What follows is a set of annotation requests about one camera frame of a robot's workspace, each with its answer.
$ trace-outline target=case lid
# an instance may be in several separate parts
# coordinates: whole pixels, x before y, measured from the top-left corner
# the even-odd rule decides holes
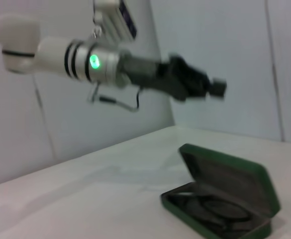
[[[268,217],[280,210],[264,166],[190,144],[179,151],[194,180],[222,190]]]

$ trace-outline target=black ring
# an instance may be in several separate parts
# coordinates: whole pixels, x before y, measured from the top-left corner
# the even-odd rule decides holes
[[[246,216],[245,217],[239,217],[239,218],[230,218],[230,217],[226,217],[222,214],[219,214],[213,210],[211,210],[210,208],[208,208],[205,204],[208,203],[208,202],[221,202],[221,203],[227,203],[227,204],[230,204],[230,205],[233,205],[237,208],[239,208],[241,211],[243,211]],[[251,213],[248,212],[246,209],[244,209],[243,207],[239,206],[238,204],[236,203],[232,203],[232,202],[229,202],[229,201],[226,201],[226,200],[223,200],[223,199],[218,199],[218,198],[213,198],[213,199],[209,199],[209,200],[203,200],[201,201],[201,205],[207,210],[209,211],[210,213],[216,215],[217,217],[219,218],[222,218],[224,220],[226,220],[227,222],[230,222],[230,223],[241,223],[241,222],[248,222],[251,220]]]
[[[77,57],[77,51],[78,51],[78,48],[83,44],[83,42],[79,42],[77,45],[76,45],[76,48],[74,50],[74,54],[72,55],[72,58],[71,58],[71,69],[72,69],[72,73],[74,74],[74,77],[77,79],[78,78],[78,75],[77,75],[77,71],[76,71],[76,57]]]
[[[88,51],[87,57],[86,57],[86,63],[85,63],[85,74],[86,74],[86,78],[88,79],[88,81],[92,82],[91,78],[90,78],[90,73],[89,73],[89,58],[91,55],[91,52],[93,51],[93,49],[97,46],[96,43],[94,43]]]
[[[18,52],[18,51],[2,50],[1,53],[4,55],[9,55],[9,56],[29,57],[29,58],[35,57],[34,53],[24,53],[24,52]]]
[[[69,77],[71,77],[71,75],[70,75],[69,66],[68,66],[68,58],[69,58],[70,49],[71,49],[71,47],[73,46],[74,43],[75,43],[75,42],[72,41],[72,42],[69,44],[69,46],[67,47],[67,50],[66,50],[66,54],[65,54],[65,70],[66,70],[67,75],[68,75]]]

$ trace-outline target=wire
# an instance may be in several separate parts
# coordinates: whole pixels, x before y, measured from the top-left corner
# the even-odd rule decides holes
[[[112,98],[106,95],[99,95],[98,91],[99,91],[99,86],[100,86],[100,82],[97,83],[97,86],[95,87],[93,93],[88,95],[88,101],[91,103],[94,103],[95,101],[99,101],[101,103],[104,104],[113,104],[113,105],[117,105],[127,111],[130,111],[132,113],[138,112],[140,109],[140,94],[143,91],[142,88],[140,88],[136,94],[136,107],[130,106],[122,101],[118,101],[116,98]]]

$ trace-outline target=table surface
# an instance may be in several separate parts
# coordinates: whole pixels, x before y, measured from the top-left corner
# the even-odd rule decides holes
[[[0,239],[199,239],[160,194],[192,181],[184,143],[265,165],[282,210],[271,239],[291,239],[291,144],[169,127],[0,185]]]

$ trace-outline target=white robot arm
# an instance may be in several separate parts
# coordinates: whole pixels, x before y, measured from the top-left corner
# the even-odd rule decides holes
[[[96,0],[96,4],[95,22],[108,44],[93,37],[86,41],[46,37],[40,41],[38,21],[22,15],[0,16],[5,68],[19,74],[50,72],[117,87],[133,84],[163,91],[180,101],[202,98],[206,93],[224,97],[226,83],[211,83],[206,73],[188,66],[181,57],[161,63],[135,58],[109,45],[134,40],[137,30],[123,1]]]

